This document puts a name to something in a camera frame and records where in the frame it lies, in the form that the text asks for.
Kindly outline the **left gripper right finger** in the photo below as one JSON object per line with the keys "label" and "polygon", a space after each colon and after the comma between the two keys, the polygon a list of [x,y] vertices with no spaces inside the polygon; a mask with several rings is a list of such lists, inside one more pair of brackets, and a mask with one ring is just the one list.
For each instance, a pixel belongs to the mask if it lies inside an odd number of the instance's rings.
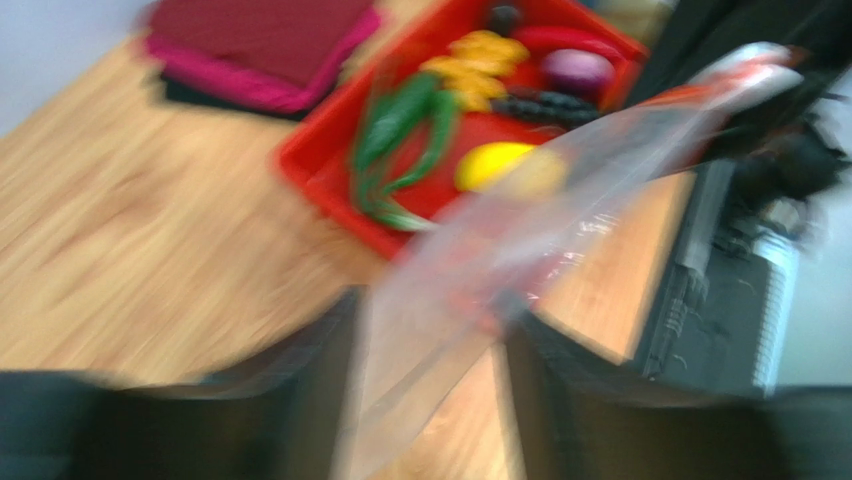
{"label": "left gripper right finger", "polygon": [[847,479],[851,391],[716,395],[651,381],[529,312],[508,323],[530,479]]}

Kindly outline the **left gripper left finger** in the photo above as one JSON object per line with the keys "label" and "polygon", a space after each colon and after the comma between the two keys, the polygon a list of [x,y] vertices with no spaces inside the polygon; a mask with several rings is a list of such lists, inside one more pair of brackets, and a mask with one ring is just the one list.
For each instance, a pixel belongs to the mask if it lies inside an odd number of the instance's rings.
{"label": "left gripper left finger", "polygon": [[360,293],[196,382],[110,387],[79,372],[1,375],[5,479],[327,479]]}

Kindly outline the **clear zip top bag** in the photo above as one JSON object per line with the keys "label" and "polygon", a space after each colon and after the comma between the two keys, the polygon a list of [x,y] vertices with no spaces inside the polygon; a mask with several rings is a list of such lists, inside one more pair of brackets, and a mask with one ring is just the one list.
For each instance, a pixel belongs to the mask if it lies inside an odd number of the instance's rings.
{"label": "clear zip top bag", "polygon": [[358,314],[332,477],[366,479],[400,454],[645,183],[694,159],[730,116],[799,85],[794,62],[790,46],[740,46],[681,86],[531,150],[450,205]]}

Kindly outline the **black grape bunch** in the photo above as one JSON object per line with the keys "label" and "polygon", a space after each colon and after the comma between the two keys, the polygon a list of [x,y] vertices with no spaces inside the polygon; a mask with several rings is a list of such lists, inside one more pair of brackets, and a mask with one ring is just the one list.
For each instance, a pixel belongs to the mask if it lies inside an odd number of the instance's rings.
{"label": "black grape bunch", "polygon": [[516,90],[490,102],[496,114],[519,121],[570,130],[597,120],[595,105],[576,96],[542,90]]}

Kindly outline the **purple onion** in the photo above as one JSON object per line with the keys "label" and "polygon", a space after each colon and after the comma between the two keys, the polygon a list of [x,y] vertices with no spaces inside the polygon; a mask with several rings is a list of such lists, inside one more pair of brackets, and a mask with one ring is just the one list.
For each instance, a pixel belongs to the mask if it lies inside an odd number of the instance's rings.
{"label": "purple onion", "polygon": [[585,98],[599,97],[615,79],[615,68],[607,59],[576,49],[549,53],[539,68],[554,91]]}

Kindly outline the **yellow ginger root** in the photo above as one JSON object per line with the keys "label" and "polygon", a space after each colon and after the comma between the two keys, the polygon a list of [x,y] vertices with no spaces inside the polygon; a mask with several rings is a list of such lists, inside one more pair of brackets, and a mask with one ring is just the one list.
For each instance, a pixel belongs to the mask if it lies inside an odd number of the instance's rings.
{"label": "yellow ginger root", "polygon": [[503,79],[529,56],[519,41],[478,30],[452,42],[447,55],[421,63],[419,71],[437,76],[463,112],[486,113],[492,101],[507,97]]}

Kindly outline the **red chili pepper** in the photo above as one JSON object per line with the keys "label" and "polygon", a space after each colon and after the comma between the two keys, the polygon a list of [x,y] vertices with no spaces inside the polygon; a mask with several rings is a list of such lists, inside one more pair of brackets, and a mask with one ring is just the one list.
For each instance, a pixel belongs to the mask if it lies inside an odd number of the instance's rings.
{"label": "red chili pepper", "polygon": [[512,38],[534,56],[544,56],[558,50],[578,50],[599,55],[611,63],[635,57],[634,52],[622,48],[610,38],[576,28],[526,26],[515,30]]}

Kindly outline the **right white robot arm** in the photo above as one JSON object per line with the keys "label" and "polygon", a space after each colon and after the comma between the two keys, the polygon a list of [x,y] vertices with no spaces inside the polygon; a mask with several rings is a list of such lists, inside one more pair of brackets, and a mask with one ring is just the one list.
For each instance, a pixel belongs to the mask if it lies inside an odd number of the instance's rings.
{"label": "right white robot arm", "polygon": [[848,1],[681,1],[626,103],[680,86],[757,42],[791,48],[804,80],[728,121],[695,168],[695,201],[731,199],[757,208],[779,197],[803,199],[851,169],[843,131],[851,124],[851,96],[840,90],[851,72]]}

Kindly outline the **green onion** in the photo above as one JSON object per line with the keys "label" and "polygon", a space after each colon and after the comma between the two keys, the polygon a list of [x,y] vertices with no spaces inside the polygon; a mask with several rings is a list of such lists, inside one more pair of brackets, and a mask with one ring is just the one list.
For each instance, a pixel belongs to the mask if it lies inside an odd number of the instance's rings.
{"label": "green onion", "polygon": [[394,231],[416,233],[435,229],[436,223],[414,214],[394,200],[391,193],[384,192],[390,167],[390,154],[352,166],[352,205],[364,216]]}

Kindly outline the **lower green pepper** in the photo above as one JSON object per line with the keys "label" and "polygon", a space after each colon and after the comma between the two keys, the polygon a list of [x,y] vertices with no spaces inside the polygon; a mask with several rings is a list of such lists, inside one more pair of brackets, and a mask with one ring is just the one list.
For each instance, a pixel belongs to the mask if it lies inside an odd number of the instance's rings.
{"label": "lower green pepper", "polygon": [[433,95],[428,115],[428,137],[423,151],[402,175],[382,189],[384,195],[391,196],[399,190],[411,187],[431,173],[454,140],[460,116],[454,93],[439,90]]}

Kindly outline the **upper green cucumber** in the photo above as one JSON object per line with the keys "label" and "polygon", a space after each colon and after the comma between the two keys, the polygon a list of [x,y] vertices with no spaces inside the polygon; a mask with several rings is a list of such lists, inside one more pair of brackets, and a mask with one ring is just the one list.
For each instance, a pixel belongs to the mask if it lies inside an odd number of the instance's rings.
{"label": "upper green cucumber", "polygon": [[435,74],[416,73],[377,100],[355,146],[351,164],[355,174],[364,173],[373,160],[391,149],[405,127],[412,127],[425,114],[439,83]]}

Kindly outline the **pink folded cloth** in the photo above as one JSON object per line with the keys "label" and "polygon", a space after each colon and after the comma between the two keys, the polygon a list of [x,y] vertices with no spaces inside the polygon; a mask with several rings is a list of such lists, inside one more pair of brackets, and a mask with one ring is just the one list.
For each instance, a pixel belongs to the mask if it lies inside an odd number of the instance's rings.
{"label": "pink folded cloth", "polygon": [[144,40],[146,52],[162,62],[163,77],[181,87],[232,104],[274,114],[295,114],[315,107],[336,86],[345,62],[381,26],[382,19],[370,7],[320,64],[305,86],[215,59],[151,33]]}

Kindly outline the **dark red folded cloth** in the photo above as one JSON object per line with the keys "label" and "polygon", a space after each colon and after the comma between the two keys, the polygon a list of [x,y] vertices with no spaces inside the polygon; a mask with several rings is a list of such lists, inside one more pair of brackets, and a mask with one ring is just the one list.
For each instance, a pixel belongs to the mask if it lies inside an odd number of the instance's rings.
{"label": "dark red folded cloth", "polygon": [[157,40],[305,87],[381,25],[372,1],[158,1]]}

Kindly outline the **dark round fruit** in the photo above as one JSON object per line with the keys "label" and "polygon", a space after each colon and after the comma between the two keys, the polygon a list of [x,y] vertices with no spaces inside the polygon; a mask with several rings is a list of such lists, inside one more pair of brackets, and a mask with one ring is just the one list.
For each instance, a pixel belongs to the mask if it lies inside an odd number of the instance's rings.
{"label": "dark round fruit", "polygon": [[515,4],[498,3],[488,11],[486,29],[502,37],[509,37],[521,20],[521,10]]}

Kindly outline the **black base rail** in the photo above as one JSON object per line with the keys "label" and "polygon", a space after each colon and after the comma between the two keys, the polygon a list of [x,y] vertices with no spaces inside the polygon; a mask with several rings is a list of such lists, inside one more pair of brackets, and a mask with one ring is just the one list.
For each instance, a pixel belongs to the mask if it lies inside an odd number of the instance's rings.
{"label": "black base rail", "polygon": [[800,251],[737,203],[735,170],[731,160],[695,168],[629,364],[665,383],[770,394],[778,385]]}

